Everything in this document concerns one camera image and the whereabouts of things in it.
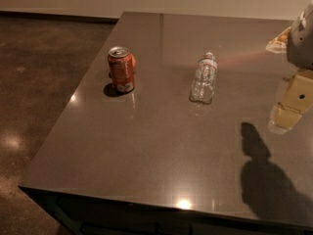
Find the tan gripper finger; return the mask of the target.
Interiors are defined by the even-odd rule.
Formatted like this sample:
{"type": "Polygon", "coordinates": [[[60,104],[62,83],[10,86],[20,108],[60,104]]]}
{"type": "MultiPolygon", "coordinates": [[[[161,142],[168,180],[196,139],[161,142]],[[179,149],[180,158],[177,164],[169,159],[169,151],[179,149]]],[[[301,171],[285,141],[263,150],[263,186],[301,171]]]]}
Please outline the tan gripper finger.
{"type": "Polygon", "coordinates": [[[291,27],[284,29],[279,35],[270,40],[266,45],[266,50],[274,54],[286,54],[288,37],[291,32],[291,27]]]}
{"type": "Polygon", "coordinates": [[[269,130],[285,134],[313,107],[313,70],[299,70],[284,77],[280,97],[269,117],[269,130]]]}

